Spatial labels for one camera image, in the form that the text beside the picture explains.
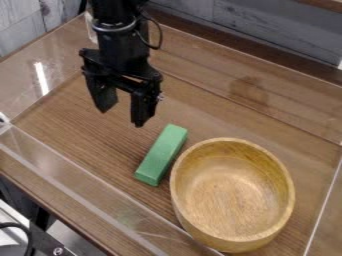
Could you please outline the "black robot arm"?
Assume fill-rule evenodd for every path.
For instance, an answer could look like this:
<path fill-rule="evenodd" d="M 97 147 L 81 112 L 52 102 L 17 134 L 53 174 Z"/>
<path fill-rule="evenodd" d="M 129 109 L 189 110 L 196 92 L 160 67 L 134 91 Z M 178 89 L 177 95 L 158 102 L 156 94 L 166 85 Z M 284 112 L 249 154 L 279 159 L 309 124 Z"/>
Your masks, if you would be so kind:
<path fill-rule="evenodd" d="M 116 90 L 130 95 L 130 122 L 142 127 L 154 115 L 161 93 L 161 73 L 149 65 L 148 22 L 156 21 L 142 13 L 148 0 L 89 0 L 90 27 L 97 37 L 97 48 L 82 48 L 78 55 L 86 88 L 94 106 L 105 113 L 117 103 Z"/>

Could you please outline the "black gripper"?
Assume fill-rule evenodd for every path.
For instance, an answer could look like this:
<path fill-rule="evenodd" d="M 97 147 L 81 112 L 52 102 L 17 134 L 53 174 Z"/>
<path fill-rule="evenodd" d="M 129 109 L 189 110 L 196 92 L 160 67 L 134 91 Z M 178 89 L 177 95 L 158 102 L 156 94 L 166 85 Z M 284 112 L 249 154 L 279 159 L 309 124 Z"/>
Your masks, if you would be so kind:
<path fill-rule="evenodd" d="M 148 21 L 132 19 L 126 23 L 90 22 L 97 48 L 82 48 L 82 74 L 97 110 L 105 113 L 117 103 L 116 89 L 130 93 L 130 122 L 140 128 L 153 117 L 158 103 L 161 74 L 149 65 L 149 50 L 160 44 L 149 43 Z"/>

